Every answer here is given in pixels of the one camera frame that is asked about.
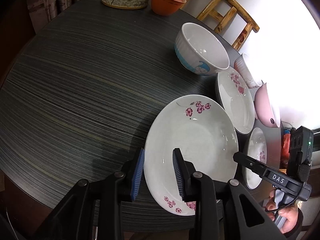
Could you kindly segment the person's right hand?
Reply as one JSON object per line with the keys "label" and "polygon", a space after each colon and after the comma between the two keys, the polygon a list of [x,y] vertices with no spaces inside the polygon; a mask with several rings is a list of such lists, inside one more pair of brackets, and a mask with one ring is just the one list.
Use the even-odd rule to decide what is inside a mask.
{"label": "person's right hand", "polygon": [[[269,200],[265,206],[267,211],[276,209],[276,204],[273,200],[274,190],[269,193]],[[284,225],[280,228],[282,234],[293,235],[296,232],[301,231],[303,214],[296,204],[285,207],[278,211],[281,217],[286,218]],[[275,216],[273,212],[267,212],[268,217],[274,221]]]}

